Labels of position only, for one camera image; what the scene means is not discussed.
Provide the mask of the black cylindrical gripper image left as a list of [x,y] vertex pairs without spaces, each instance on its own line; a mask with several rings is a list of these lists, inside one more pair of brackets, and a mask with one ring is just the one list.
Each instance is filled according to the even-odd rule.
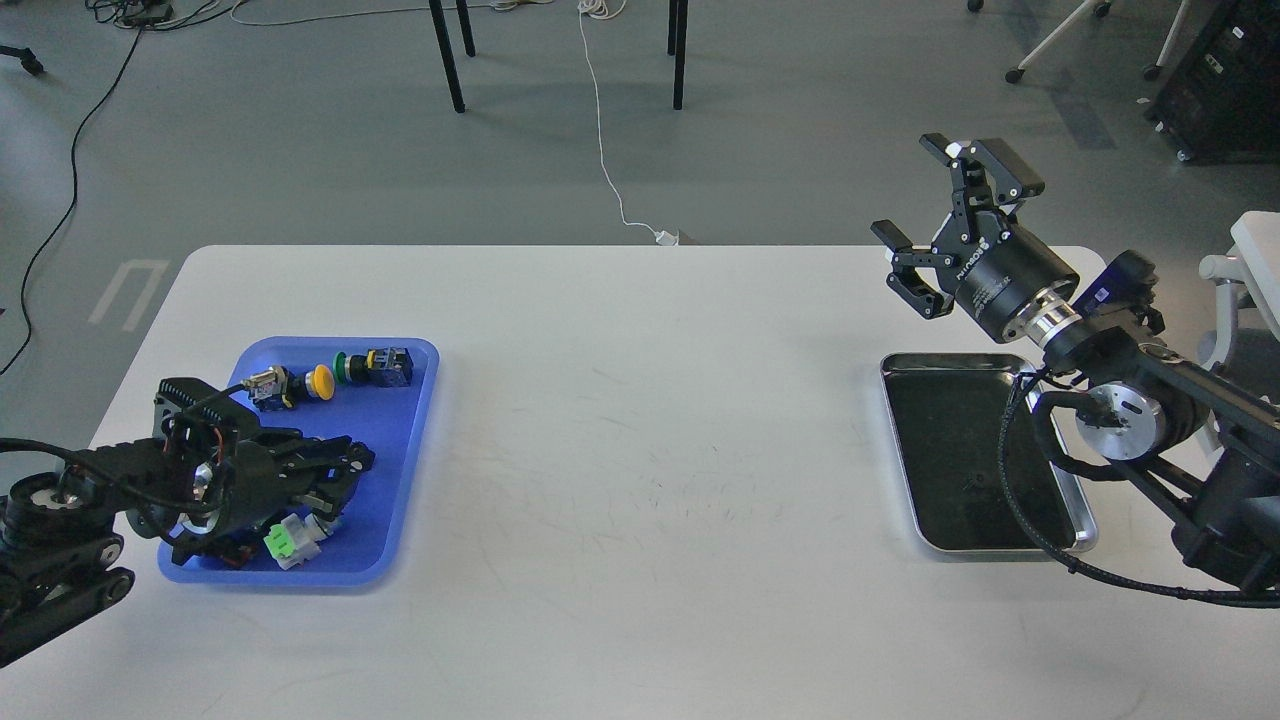
[[261,546],[264,528],[283,507],[335,520],[375,461],[375,452],[349,436],[324,439],[301,430],[262,430],[262,437],[241,441],[216,468],[219,512],[202,533],[180,530],[170,562],[180,566],[224,536],[243,536]]

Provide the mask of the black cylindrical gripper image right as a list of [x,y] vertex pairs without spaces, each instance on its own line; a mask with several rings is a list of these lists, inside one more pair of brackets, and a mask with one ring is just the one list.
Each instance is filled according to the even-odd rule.
[[[952,141],[925,133],[920,145],[948,168],[952,208],[928,249],[918,249],[892,220],[870,224],[888,250],[886,284],[925,319],[946,316],[954,300],[997,343],[1021,334],[1015,316],[1041,291],[1070,299],[1079,274],[1037,236],[1016,213],[1041,196],[1044,179],[1001,138]],[[940,288],[916,270],[936,272]]]

